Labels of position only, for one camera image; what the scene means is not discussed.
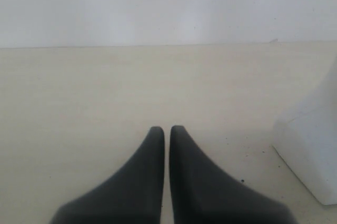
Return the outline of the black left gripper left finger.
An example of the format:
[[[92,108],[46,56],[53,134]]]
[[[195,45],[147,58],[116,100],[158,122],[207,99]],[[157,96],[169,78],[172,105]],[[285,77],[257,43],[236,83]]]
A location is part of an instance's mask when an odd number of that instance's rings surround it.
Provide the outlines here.
[[[51,223],[160,223],[164,169],[164,131],[153,126],[116,173],[61,206]]]

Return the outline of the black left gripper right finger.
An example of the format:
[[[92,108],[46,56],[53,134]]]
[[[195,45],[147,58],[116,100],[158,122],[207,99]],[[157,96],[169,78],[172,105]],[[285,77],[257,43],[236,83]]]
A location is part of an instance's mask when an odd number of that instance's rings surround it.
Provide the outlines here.
[[[181,125],[171,128],[169,170],[175,223],[294,223],[286,205],[224,172]]]

